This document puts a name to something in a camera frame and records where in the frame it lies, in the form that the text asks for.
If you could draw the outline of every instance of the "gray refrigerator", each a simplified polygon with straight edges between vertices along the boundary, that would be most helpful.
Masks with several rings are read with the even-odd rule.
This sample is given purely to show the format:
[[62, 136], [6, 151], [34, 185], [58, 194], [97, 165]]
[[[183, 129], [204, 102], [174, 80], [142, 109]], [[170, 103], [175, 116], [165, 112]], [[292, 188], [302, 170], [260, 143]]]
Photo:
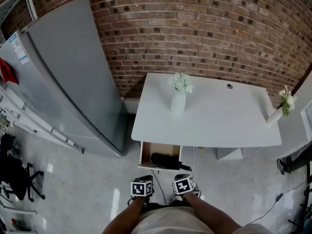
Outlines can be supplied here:
[[7, 85], [56, 131], [86, 152], [123, 154], [128, 114], [89, 0], [69, 2], [17, 31], [0, 58], [19, 82]]

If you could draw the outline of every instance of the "beige shirt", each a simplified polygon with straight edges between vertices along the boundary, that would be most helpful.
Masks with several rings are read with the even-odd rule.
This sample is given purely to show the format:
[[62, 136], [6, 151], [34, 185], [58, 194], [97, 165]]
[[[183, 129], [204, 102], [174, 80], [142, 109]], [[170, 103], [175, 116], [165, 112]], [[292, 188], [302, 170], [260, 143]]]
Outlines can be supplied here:
[[[131, 234], [214, 234], [191, 207], [167, 207], [142, 214]], [[260, 224], [239, 228], [232, 234], [272, 234]]]

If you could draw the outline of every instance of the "tiled floor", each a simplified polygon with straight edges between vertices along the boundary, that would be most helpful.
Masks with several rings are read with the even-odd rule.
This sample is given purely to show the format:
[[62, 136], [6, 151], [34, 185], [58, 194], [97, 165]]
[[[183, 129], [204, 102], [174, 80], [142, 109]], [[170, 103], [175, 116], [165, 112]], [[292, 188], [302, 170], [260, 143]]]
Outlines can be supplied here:
[[[79, 154], [44, 139], [18, 130], [24, 162], [34, 164], [45, 172], [41, 180], [45, 200], [34, 195], [35, 202], [27, 197], [15, 204], [24, 209], [35, 209], [36, 216], [26, 221], [38, 233], [47, 234], [99, 234], [116, 212], [127, 206], [130, 180], [151, 174], [137, 168], [139, 145], [128, 140], [126, 157], [107, 158], [92, 154]], [[240, 225], [262, 216], [284, 191], [305, 181], [305, 170], [281, 175], [274, 160], [266, 159], [262, 150], [240, 161], [217, 161], [213, 149], [195, 148], [195, 181], [205, 201], [228, 213]], [[192, 165], [190, 147], [182, 150], [182, 161]], [[157, 175], [167, 200], [172, 194], [174, 172]], [[163, 203], [161, 191], [155, 184], [153, 201]], [[304, 188], [291, 191], [274, 209], [258, 221], [274, 233], [289, 233], [293, 219], [303, 201]]]

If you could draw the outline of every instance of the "black office chair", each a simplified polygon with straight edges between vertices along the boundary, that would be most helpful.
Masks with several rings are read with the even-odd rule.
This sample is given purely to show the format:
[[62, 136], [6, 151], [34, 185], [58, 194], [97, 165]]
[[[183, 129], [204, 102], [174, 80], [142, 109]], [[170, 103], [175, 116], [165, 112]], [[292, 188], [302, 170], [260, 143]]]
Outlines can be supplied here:
[[0, 179], [10, 184], [12, 189], [8, 191], [3, 188], [7, 198], [9, 198], [9, 194], [15, 194], [19, 200], [23, 200], [27, 190], [29, 200], [34, 202], [30, 197], [30, 188], [32, 188], [42, 199], [45, 199], [45, 196], [36, 189], [32, 182], [38, 175], [43, 176], [43, 172], [37, 171], [30, 176], [29, 168], [32, 166], [32, 164], [27, 163], [27, 167], [23, 168], [21, 160], [12, 156], [0, 157]]

